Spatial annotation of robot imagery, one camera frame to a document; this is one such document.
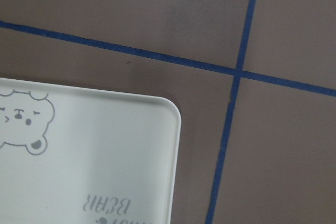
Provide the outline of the cream bear tray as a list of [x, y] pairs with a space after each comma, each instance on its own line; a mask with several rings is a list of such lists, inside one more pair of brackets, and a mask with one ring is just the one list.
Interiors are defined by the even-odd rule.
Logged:
[[1, 223], [170, 223], [168, 99], [1, 79]]

